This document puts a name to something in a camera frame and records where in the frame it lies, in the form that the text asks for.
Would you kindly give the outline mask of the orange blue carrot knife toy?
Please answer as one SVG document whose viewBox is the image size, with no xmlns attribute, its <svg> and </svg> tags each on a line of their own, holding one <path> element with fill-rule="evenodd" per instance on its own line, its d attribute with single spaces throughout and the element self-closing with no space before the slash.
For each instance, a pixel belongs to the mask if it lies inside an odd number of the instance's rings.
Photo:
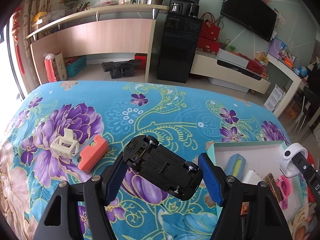
<svg viewBox="0 0 320 240">
<path fill-rule="evenodd" d="M 244 176 L 244 169 L 246 165 L 246 159 L 240 154 L 234 154 L 230 157 L 227 166 L 225 168 L 225 174 L 227 176 L 234 176 L 238 180 L 242 180 Z"/>
</svg>

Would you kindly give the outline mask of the floral blue tablecloth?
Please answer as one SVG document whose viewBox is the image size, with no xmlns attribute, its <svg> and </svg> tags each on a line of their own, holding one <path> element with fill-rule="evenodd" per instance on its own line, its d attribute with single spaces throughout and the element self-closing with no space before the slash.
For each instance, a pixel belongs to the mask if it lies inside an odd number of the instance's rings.
<svg viewBox="0 0 320 240">
<path fill-rule="evenodd" d="M 118 81 L 41 85 L 25 99 L 1 143 L 1 214 L 18 239 L 33 238 L 59 182 L 89 179 L 49 148 L 65 128 L 73 130 L 81 145 L 95 135 L 109 143 L 94 174 L 142 134 L 192 161 L 220 141 L 289 143 L 273 113 L 219 93 Z M 182 202 L 132 171 L 106 213 L 118 239 L 208 239 L 217 222 L 216 206 L 204 185 Z"/>
</svg>

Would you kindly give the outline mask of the black water dispenser cabinet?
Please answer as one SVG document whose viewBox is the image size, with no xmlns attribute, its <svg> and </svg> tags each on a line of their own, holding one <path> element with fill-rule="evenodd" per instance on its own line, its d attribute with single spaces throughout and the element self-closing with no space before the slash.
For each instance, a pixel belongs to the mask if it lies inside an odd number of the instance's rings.
<svg viewBox="0 0 320 240">
<path fill-rule="evenodd" d="M 203 20 L 200 0 L 170 0 L 157 66 L 157 79 L 185 83 L 193 65 Z"/>
</svg>

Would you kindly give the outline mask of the pink kids watch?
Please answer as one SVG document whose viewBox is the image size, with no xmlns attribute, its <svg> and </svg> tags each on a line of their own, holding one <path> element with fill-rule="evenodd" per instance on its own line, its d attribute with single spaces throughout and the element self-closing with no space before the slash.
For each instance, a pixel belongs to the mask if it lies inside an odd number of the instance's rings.
<svg viewBox="0 0 320 240">
<path fill-rule="evenodd" d="M 280 188 L 283 196 L 283 200 L 280 201 L 281 209 L 286 210 L 288 208 L 288 197 L 291 193 L 291 182 L 288 178 L 282 175 L 277 179 L 276 185 Z"/>
</svg>

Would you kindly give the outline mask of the salmon grey folding knife toy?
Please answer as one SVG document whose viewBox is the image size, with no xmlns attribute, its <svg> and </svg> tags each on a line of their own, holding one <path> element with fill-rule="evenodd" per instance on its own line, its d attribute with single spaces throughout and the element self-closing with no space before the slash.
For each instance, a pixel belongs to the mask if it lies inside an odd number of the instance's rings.
<svg viewBox="0 0 320 240">
<path fill-rule="evenodd" d="M 72 161 L 81 171 L 89 173 L 108 150 L 107 140 L 95 135 L 72 157 Z"/>
</svg>

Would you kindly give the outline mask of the red gift box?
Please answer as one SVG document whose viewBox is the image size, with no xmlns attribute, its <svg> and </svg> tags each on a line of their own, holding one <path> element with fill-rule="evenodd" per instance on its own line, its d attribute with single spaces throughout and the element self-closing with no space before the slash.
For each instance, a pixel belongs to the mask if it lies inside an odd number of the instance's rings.
<svg viewBox="0 0 320 240">
<path fill-rule="evenodd" d="M 209 40 L 206 38 L 200 37 L 197 42 L 197 50 L 203 51 L 205 53 L 210 53 L 216 55 L 219 52 L 220 49 L 220 43 Z"/>
</svg>

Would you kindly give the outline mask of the cream tv stand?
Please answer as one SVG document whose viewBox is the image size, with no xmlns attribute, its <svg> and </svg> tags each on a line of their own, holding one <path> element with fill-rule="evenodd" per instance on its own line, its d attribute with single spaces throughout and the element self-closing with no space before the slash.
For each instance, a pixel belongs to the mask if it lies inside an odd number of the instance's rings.
<svg viewBox="0 0 320 240">
<path fill-rule="evenodd" d="M 251 89 L 261 94 L 265 94 L 271 84 L 251 70 L 202 51 L 196 52 L 190 73 L 218 80 L 220 86 L 227 82 L 232 84 L 229 88 L 241 87 L 242 90 Z"/>
</svg>

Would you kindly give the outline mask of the red hanging knot ornament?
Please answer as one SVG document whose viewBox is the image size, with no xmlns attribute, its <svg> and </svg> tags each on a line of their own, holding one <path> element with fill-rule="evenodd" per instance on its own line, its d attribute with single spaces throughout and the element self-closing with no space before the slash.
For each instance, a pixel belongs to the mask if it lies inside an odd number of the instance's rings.
<svg viewBox="0 0 320 240">
<path fill-rule="evenodd" d="M 24 67 L 23 67 L 23 63 L 21 60 L 21 55 L 20 55 L 20 48 L 19 48 L 19 32 L 20 32 L 20 24 L 19 24 L 19 16 L 21 14 L 22 8 L 19 5 L 15 10 L 14 13 L 12 15 L 12 36 L 14 38 L 14 48 L 15 48 L 15 54 L 16 54 L 16 58 L 17 58 L 17 64 L 18 64 L 18 68 L 20 71 L 21 75 L 25 74 L 24 71 Z"/>
</svg>

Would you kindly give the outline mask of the white smart watch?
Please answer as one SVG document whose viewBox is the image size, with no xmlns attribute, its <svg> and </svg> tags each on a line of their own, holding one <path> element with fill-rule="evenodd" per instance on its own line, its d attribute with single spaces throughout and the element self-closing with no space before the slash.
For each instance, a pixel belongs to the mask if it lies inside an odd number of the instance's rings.
<svg viewBox="0 0 320 240">
<path fill-rule="evenodd" d="M 288 146 L 280 160 L 280 170 L 286 178 L 293 178 L 299 175 L 301 168 L 298 168 L 298 161 L 304 157 L 308 158 L 308 151 L 300 143 L 293 143 Z"/>
</svg>

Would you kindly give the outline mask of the white flat box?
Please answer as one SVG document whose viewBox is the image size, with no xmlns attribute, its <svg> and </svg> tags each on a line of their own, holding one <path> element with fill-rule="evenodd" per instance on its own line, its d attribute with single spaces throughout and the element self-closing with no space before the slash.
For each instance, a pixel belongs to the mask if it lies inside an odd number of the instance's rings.
<svg viewBox="0 0 320 240">
<path fill-rule="evenodd" d="M 222 60 L 239 65 L 243 68 L 246 68 L 249 63 L 249 61 L 247 59 L 244 59 L 243 57 L 240 57 L 234 53 L 228 52 L 228 51 L 223 50 L 221 48 L 217 52 L 217 56 Z"/>
</svg>

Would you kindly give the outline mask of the white usb charger cube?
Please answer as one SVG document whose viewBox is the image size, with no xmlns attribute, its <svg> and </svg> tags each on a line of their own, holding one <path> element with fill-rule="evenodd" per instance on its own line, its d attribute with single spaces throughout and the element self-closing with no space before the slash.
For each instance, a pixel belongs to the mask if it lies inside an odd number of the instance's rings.
<svg viewBox="0 0 320 240">
<path fill-rule="evenodd" d="M 249 170 L 244 174 L 241 182 L 245 184 L 257 185 L 260 181 L 262 181 L 260 176 L 257 175 L 253 170 Z"/>
</svg>

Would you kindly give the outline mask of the black toy car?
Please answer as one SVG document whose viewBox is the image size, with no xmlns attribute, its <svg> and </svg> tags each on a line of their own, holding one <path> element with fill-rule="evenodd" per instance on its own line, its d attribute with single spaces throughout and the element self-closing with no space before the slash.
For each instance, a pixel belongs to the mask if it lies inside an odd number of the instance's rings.
<svg viewBox="0 0 320 240">
<path fill-rule="evenodd" d="M 149 204 L 159 204 L 168 195 L 190 200 L 203 178 L 198 165 L 167 149 L 151 135 L 131 139 L 123 157 L 129 166 L 123 189 Z"/>
</svg>

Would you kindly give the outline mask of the red handbag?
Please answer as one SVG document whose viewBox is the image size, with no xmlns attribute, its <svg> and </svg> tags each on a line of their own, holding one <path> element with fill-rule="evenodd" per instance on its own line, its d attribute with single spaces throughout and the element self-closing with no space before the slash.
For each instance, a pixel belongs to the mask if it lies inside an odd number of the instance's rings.
<svg viewBox="0 0 320 240">
<path fill-rule="evenodd" d="M 203 20 L 200 37 L 211 41 L 218 41 L 220 27 L 216 25 L 216 19 L 211 12 L 205 12 L 201 18 Z"/>
</svg>

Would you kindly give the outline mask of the teal white box lid tray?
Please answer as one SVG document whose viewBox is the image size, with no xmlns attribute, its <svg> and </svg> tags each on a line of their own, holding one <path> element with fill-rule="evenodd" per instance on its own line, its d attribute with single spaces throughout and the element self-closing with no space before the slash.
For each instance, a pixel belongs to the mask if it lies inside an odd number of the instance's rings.
<svg viewBox="0 0 320 240">
<path fill-rule="evenodd" d="M 208 154 L 214 165 L 221 167 L 225 172 L 230 157 L 238 153 L 246 159 L 244 174 L 249 170 L 253 170 L 261 179 L 268 173 L 272 173 L 274 178 L 278 179 L 283 175 L 280 170 L 280 160 L 286 148 L 287 146 L 283 141 L 216 142 L 208 148 L 206 154 Z M 282 210 L 287 224 L 303 206 L 300 179 L 293 177 L 290 182 L 289 207 L 286 210 Z"/>
</svg>

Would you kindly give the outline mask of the black gold patterned lighter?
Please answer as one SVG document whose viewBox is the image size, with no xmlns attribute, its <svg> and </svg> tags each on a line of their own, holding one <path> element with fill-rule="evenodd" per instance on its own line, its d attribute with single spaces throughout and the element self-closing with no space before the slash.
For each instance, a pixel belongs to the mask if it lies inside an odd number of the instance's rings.
<svg viewBox="0 0 320 240">
<path fill-rule="evenodd" d="M 280 188 L 277 186 L 272 173 L 268 173 L 264 177 L 264 182 L 268 185 L 268 187 L 270 188 L 270 190 L 272 191 L 272 193 L 274 194 L 278 202 L 281 202 L 284 200 L 283 194 Z"/>
</svg>

